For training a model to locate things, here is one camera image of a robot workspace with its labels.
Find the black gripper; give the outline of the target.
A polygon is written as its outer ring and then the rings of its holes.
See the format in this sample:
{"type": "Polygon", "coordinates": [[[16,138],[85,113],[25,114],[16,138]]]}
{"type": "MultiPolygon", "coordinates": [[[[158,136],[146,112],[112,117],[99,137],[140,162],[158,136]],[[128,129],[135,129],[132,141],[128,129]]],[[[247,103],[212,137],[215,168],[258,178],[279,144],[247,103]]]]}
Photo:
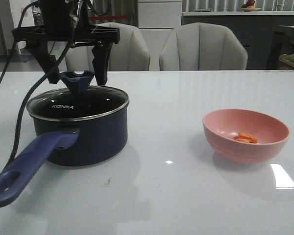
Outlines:
{"type": "MultiPolygon", "coordinates": [[[[48,51],[48,42],[67,42],[71,34],[50,35],[45,26],[27,26],[12,31],[17,42],[25,41],[26,50],[36,59],[42,70],[47,74],[56,64],[54,55],[48,51]]],[[[71,48],[94,46],[92,61],[95,78],[99,86],[107,83],[108,63],[113,43],[120,41],[120,29],[99,25],[90,25],[84,31],[74,34],[71,48]]]]}

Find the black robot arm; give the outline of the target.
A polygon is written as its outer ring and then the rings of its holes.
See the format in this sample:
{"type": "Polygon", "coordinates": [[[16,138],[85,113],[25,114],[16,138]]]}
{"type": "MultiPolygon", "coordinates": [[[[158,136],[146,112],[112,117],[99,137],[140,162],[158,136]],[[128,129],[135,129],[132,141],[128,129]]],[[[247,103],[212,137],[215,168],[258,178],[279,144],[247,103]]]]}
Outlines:
{"type": "Polygon", "coordinates": [[[120,41],[120,30],[91,25],[87,0],[40,0],[43,25],[17,27],[12,31],[16,42],[24,41],[25,49],[36,59],[52,84],[59,81],[58,65],[70,48],[93,47],[93,68],[98,85],[107,82],[108,60],[113,44],[120,41]],[[48,42],[67,42],[59,59],[48,52],[48,42]]]}

